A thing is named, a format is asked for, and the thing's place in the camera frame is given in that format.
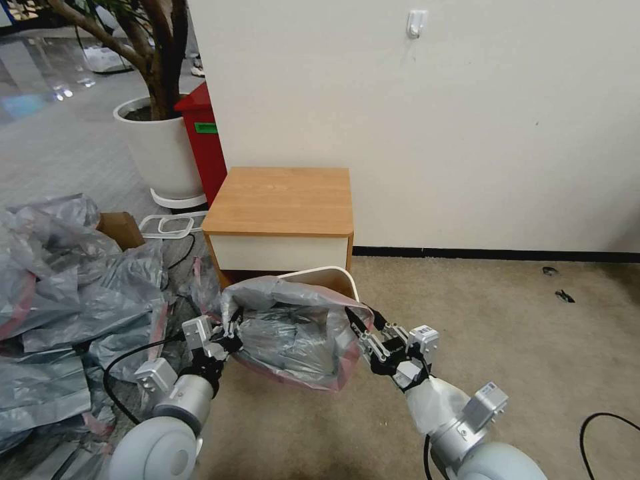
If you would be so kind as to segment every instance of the wooden nightstand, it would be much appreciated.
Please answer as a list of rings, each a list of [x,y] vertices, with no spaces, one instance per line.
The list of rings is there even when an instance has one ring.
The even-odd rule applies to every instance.
[[[349,170],[234,167],[202,230],[223,285],[264,272],[349,270]]]

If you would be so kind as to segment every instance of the white wall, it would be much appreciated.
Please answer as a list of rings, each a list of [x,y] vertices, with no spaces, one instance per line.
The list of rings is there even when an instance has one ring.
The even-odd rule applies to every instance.
[[[189,4],[227,164],[349,167],[356,245],[640,251],[640,3]]]

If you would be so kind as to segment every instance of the green label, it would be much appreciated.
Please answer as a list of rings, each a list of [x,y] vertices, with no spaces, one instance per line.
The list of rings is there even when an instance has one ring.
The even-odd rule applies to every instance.
[[[218,133],[218,127],[215,123],[194,122],[193,124],[198,133]]]

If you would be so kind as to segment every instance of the cardboard box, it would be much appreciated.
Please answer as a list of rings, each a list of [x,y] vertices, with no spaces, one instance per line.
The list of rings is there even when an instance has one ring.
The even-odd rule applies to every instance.
[[[114,239],[123,251],[145,242],[138,224],[128,212],[101,213],[97,230]]]

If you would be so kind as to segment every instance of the white plastic basket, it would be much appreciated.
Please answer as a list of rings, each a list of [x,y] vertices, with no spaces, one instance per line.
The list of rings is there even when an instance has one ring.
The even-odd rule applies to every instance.
[[[334,290],[350,299],[360,301],[358,290],[351,274],[340,267],[318,267],[298,272],[279,275],[286,281],[306,283],[307,285],[320,285]]]

